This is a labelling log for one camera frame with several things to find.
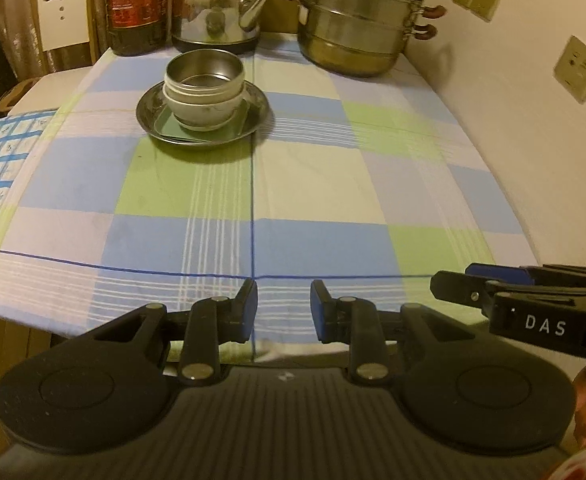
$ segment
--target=kettle spout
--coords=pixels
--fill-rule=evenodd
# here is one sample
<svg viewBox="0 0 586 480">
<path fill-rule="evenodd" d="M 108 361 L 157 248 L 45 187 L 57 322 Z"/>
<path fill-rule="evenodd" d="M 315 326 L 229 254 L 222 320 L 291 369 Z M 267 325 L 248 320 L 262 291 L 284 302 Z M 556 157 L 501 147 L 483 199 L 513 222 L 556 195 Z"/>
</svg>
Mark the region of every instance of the kettle spout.
<svg viewBox="0 0 586 480">
<path fill-rule="evenodd" d="M 246 3 L 240 14 L 240 27 L 243 31 L 250 32 L 255 28 L 265 3 L 266 0 L 251 0 Z"/>
</svg>

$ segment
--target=human hand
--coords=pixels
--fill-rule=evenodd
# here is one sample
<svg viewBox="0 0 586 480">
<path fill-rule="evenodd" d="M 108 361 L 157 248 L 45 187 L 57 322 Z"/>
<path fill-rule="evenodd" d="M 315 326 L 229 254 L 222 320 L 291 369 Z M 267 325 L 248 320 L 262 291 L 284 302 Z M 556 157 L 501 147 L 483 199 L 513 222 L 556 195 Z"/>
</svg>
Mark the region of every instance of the human hand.
<svg viewBox="0 0 586 480">
<path fill-rule="evenodd" d="M 586 367 L 574 380 L 576 389 L 576 429 L 574 437 L 580 447 L 586 447 Z"/>
</svg>

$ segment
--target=stainless steel plate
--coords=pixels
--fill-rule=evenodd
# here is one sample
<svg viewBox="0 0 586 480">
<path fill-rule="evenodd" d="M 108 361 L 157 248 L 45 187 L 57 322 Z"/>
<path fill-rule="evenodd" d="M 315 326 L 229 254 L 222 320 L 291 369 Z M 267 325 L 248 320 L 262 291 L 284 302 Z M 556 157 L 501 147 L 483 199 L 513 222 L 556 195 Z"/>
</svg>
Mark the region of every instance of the stainless steel plate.
<svg viewBox="0 0 586 480">
<path fill-rule="evenodd" d="M 223 139 L 212 138 L 211 140 L 206 140 L 205 134 L 200 132 L 198 137 L 201 136 L 201 139 L 198 140 L 167 137 L 156 129 L 156 122 L 166 109 L 166 102 L 164 102 L 164 94 L 162 92 L 163 84 L 164 83 L 161 82 L 153 86 L 139 100 L 137 103 L 137 109 L 135 110 L 137 122 L 151 137 L 161 140 L 162 142 L 168 142 L 169 144 L 183 146 L 184 148 L 205 150 L 243 139 L 262 126 L 269 117 L 271 111 L 266 95 L 264 95 L 257 86 L 246 81 L 245 92 L 249 103 L 249 110 L 246 115 L 246 121 L 244 121 L 244 126 L 235 136 L 225 136 Z"/>
</svg>

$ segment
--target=ribbed black surface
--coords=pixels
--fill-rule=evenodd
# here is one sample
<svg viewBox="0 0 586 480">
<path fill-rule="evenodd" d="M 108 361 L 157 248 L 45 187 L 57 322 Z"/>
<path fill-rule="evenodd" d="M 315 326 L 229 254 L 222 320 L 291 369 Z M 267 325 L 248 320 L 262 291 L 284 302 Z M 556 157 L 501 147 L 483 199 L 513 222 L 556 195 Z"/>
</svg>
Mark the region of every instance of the ribbed black surface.
<svg viewBox="0 0 586 480">
<path fill-rule="evenodd" d="M 563 458 L 555 448 L 512 458 L 449 449 L 386 390 L 355 386 L 338 369 L 233 368 L 221 384 L 184 390 L 153 430 L 116 449 L 53 456 L 13 446 L 0 479 L 538 480 Z"/>
</svg>

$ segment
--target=table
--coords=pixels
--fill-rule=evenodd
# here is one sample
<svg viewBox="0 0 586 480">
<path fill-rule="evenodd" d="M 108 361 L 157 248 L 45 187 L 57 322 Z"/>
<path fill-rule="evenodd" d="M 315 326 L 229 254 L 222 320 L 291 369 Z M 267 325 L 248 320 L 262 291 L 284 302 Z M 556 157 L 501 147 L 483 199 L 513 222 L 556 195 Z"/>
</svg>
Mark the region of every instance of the table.
<svg viewBox="0 0 586 480">
<path fill-rule="evenodd" d="M 140 96 L 173 50 L 107 52 L 58 110 L 0 217 L 0 316 L 76 335 L 161 301 L 170 311 L 259 284 L 258 342 L 317 342 L 308 287 L 379 308 L 429 304 L 439 269 L 535 264 L 519 222 L 451 113 L 412 66 L 329 74 L 288 37 L 244 57 L 273 119 L 225 149 L 152 142 Z"/>
</svg>

